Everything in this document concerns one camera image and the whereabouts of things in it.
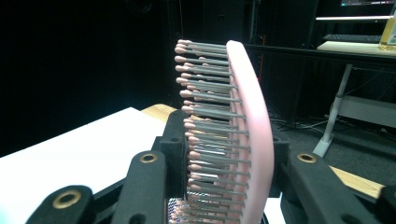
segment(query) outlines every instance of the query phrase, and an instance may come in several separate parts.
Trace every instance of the brass insert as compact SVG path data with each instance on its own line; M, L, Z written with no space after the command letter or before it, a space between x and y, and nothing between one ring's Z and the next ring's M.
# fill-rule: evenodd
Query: brass insert
M309 154L306 154L306 153L300 153L300 154L298 154L297 157L300 161L310 162L310 163L317 162L317 158L315 158Z
M81 198L81 193L75 189L70 189L58 195L53 201L52 206L57 209L64 209L77 203Z
M158 157L155 154L148 153L140 157L140 161L143 163L150 163L154 162L158 159Z

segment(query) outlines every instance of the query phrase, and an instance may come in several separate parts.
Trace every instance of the yellow object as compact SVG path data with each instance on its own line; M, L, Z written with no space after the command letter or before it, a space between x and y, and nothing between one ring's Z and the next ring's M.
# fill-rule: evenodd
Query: yellow object
M396 50L396 4L393 7L385 26L384 33L382 33L381 40L379 41L379 48L382 50Z

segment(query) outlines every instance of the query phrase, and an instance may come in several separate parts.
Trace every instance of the hairbrush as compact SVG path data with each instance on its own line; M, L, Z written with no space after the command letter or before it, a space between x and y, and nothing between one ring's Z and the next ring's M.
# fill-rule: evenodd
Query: hairbrush
M177 78L188 153L185 200L170 223L260 223L274 145L262 90L244 46L178 40Z

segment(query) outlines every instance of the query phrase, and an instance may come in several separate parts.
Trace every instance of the hairbrush bristle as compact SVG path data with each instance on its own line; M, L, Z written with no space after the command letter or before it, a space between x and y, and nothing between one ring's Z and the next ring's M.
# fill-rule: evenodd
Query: hairbrush bristle
M273 172L273 142L265 102L240 43L179 40L177 83L189 143L188 200L170 223L259 223Z

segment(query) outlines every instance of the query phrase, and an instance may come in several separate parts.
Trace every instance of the white table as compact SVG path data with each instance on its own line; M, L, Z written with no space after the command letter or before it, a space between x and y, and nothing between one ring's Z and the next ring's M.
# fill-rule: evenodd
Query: white table
M57 189L84 185L95 193L123 179L164 126L127 108L0 158L0 223L24 223Z

